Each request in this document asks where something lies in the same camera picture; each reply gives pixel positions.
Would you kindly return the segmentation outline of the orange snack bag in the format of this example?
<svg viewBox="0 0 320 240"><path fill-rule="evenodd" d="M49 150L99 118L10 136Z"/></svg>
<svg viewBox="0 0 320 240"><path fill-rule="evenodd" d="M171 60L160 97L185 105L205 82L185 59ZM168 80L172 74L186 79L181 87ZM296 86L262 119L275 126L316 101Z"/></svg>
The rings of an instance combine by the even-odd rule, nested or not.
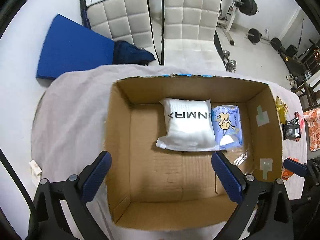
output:
<svg viewBox="0 0 320 240"><path fill-rule="evenodd" d="M296 161L296 162L299 162L299 159L297 159L297 158L291 158L291 157L289 157L288 159L291 159L291 160L294 160L294 161ZM287 168L284 167L284 162L283 162L282 174L281 174L282 180L284 180L284 181L289 180L289 178L290 178L291 176L293 176L293 174L294 174L293 172L289 171Z"/></svg>

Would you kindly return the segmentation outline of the black snack bag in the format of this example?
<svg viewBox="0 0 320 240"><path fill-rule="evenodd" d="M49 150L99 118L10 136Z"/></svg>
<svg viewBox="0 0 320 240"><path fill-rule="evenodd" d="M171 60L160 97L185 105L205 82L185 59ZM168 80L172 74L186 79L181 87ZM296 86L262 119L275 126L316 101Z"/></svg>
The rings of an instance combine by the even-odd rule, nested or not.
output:
<svg viewBox="0 0 320 240"><path fill-rule="evenodd" d="M301 137L299 119L294 118L290 121L286 120L285 124L282 124L283 140L299 140Z"/></svg>

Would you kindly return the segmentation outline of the orange patterned cloth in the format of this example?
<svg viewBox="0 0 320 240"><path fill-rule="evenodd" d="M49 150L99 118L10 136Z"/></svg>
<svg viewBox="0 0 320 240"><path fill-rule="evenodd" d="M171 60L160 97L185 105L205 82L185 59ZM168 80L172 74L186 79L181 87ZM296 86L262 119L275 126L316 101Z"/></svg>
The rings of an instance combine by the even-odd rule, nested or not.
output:
<svg viewBox="0 0 320 240"><path fill-rule="evenodd" d="M305 122L308 124L310 151L319 150L320 137L320 109L315 108L304 112Z"/></svg>

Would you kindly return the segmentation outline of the yellow snack bag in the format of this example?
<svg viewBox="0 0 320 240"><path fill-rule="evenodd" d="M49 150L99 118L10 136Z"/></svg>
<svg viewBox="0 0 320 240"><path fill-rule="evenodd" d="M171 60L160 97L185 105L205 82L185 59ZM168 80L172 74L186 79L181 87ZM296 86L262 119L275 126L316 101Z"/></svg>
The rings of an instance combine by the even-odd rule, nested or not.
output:
<svg viewBox="0 0 320 240"><path fill-rule="evenodd" d="M279 96L276 97L276 109L278 112L278 116L279 116L279 120L282 124L286 124L286 116L288 113L288 106L287 104L281 100L281 98Z"/></svg>

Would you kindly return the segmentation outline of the open cardboard box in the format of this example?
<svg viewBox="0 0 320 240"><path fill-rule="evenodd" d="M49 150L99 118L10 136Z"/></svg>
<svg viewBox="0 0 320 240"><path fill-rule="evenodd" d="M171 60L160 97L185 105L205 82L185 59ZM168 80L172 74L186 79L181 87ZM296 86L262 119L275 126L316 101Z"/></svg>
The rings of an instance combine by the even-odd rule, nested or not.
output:
<svg viewBox="0 0 320 240"><path fill-rule="evenodd" d="M117 226L148 231L202 228L227 220L236 207L215 175L210 152L156 146L166 134L163 98L237 105L249 152L241 170L265 181L281 176L282 135L267 84L196 75L119 80L111 87L104 142L112 156L107 202Z"/></svg>

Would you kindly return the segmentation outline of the blue cartoon tissue pack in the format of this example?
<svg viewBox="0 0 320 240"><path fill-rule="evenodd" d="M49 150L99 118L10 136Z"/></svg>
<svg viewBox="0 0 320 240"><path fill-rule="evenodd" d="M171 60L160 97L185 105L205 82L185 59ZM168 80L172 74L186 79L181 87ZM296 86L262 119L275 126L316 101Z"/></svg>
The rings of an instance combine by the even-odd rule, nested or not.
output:
<svg viewBox="0 0 320 240"><path fill-rule="evenodd" d="M212 109L212 126L219 150L242 147L242 127L239 107L216 106Z"/></svg>

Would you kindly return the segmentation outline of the white pillow pack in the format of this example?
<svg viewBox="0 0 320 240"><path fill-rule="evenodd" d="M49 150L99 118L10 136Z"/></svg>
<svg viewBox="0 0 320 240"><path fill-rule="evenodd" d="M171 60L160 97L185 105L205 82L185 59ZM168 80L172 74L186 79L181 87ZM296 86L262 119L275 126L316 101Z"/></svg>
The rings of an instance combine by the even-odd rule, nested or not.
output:
<svg viewBox="0 0 320 240"><path fill-rule="evenodd" d="M167 134L159 137L156 146L178 152L216 151L210 100L163 98Z"/></svg>

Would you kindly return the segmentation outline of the small dumbbells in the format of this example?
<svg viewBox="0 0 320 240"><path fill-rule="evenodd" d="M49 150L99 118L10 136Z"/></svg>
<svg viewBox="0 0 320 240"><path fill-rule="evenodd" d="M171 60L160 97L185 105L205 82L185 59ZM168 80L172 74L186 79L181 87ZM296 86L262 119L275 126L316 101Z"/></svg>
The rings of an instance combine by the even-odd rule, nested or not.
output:
<svg viewBox="0 0 320 240"><path fill-rule="evenodd" d="M234 73L236 71L236 61L235 60L230 60L230 52L227 50L223 50L223 62L225 64L225 68L227 72Z"/></svg>

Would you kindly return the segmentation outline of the blue foam mat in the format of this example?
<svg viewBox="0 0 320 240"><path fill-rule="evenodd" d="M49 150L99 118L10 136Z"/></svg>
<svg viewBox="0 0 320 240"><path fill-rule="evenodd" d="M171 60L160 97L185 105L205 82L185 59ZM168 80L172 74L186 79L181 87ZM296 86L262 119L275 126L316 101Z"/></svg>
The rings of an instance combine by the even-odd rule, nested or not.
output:
<svg viewBox="0 0 320 240"><path fill-rule="evenodd" d="M112 64L114 41L58 14L42 46L36 78L54 80L66 72Z"/></svg>

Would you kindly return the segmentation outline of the dark blue garment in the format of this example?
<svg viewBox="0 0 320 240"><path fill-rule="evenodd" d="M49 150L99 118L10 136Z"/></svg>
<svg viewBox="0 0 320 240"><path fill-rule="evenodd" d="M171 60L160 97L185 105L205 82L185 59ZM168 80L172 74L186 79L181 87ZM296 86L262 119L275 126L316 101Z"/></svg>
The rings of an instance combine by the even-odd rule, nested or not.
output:
<svg viewBox="0 0 320 240"><path fill-rule="evenodd" d="M116 41L114 43L113 64L138 64L147 66L155 60L151 52L143 48L137 48L127 41Z"/></svg>

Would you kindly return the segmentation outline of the white weight bench rack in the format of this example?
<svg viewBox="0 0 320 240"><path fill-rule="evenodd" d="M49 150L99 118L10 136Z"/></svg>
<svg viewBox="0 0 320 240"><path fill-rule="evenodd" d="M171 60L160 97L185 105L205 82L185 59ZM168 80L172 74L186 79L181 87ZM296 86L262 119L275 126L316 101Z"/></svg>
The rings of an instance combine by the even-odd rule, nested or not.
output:
<svg viewBox="0 0 320 240"><path fill-rule="evenodd" d="M227 40L231 46L235 44L233 38L231 37L230 30L233 25L233 22L236 17L236 13L238 11L238 5L242 3L242 0L231 0L232 3L228 8L228 11L226 12L225 16L222 16L218 20L218 24L220 28L223 30L223 33L227 37Z"/></svg>

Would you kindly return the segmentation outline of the left white quilted chair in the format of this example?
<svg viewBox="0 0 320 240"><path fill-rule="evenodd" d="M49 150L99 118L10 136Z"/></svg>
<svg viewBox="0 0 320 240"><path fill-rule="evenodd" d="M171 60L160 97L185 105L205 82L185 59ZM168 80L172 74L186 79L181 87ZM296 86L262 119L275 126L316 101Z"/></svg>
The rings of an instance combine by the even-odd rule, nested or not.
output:
<svg viewBox="0 0 320 240"><path fill-rule="evenodd" d="M87 17L92 31L113 41L124 40L159 58L153 39L149 0L103 0L89 5Z"/></svg>

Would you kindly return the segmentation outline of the white quilted chair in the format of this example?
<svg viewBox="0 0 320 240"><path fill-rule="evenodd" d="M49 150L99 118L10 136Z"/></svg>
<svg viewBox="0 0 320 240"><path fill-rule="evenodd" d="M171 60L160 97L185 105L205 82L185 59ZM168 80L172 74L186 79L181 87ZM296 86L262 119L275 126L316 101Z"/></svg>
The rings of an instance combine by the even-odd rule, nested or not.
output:
<svg viewBox="0 0 320 240"><path fill-rule="evenodd" d="M103 0L89 5L87 17L92 31L113 41L124 40L159 58L153 39L149 0Z"/></svg>
<svg viewBox="0 0 320 240"><path fill-rule="evenodd" d="M225 71L214 43L222 0L162 0L164 66Z"/></svg>

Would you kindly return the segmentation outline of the right white quilted chair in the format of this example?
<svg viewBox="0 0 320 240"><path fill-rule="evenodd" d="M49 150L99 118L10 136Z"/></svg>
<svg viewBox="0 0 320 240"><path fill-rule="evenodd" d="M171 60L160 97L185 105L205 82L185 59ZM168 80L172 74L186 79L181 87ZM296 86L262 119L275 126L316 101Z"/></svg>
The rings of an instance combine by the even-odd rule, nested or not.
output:
<svg viewBox="0 0 320 240"><path fill-rule="evenodd" d="M225 71L214 43L222 0L162 0L164 66Z"/></svg>

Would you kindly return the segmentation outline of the white wall plug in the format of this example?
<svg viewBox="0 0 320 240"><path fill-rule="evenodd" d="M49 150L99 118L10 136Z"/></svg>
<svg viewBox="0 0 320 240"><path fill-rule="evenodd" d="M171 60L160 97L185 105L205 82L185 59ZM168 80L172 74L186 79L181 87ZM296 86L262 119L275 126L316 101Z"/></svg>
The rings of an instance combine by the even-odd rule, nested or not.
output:
<svg viewBox="0 0 320 240"><path fill-rule="evenodd" d="M30 166L30 169L31 169L31 174L33 176L41 176L42 174L42 169L39 167L38 163L35 161L35 160L31 160L29 162L29 166Z"/></svg>

